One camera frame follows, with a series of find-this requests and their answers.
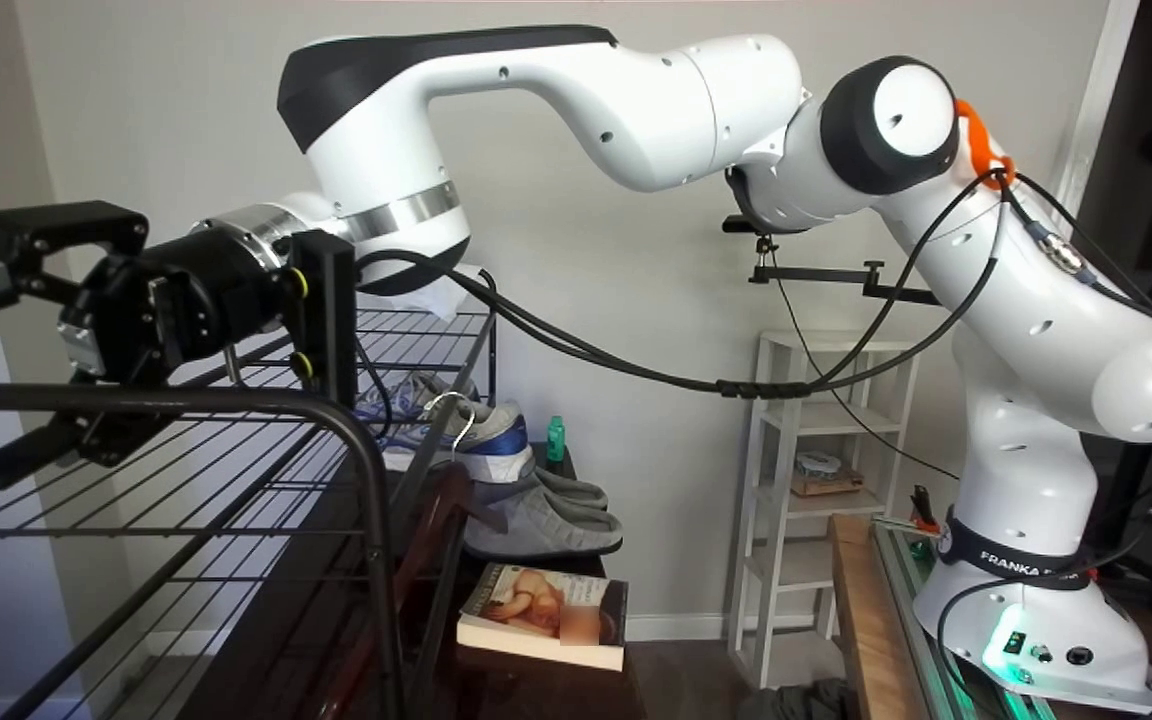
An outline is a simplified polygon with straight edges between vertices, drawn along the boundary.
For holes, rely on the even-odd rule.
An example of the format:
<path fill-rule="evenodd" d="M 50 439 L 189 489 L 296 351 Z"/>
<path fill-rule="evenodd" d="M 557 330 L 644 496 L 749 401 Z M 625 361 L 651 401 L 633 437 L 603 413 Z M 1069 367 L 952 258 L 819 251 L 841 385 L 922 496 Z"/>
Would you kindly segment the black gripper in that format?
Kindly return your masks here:
<path fill-rule="evenodd" d="M 166 385 L 286 319 L 310 282 L 253 236 L 203 223 L 137 258 L 103 258 L 62 314 L 62 339 L 84 379 Z"/>

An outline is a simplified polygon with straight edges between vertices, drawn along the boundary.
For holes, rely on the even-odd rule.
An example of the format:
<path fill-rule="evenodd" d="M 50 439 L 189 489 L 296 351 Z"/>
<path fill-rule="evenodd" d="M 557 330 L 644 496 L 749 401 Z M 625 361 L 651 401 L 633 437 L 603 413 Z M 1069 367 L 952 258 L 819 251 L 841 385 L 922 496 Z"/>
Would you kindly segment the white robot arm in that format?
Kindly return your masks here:
<path fill-rule="evenodd" d="M 721 172 L 766 234 L 875 213 L 952 307 L 965 379 L 965 485 L 914 601 L 925 635 L 1013 692 L 1152 712 L 1146 633 L 1083 572 L 1083 446 L 1152 446 L 1152 316 L 1022 207 L 984 121 L 918 56 L 807 93 L 777 35 L 635 51 L 597 23 L 504 23 L 310 46 L 286 61 L 280 121 L 317 183 L 103 261 L 66 324 L 71 361 L 157 379 L 224 350 L 220 289 L 280 275 L 310 234 L 341 240 L 367 294 L 425 307 L 471 240 L 429 105 L 499 88 L 548 99 L 635 191 Z"/>

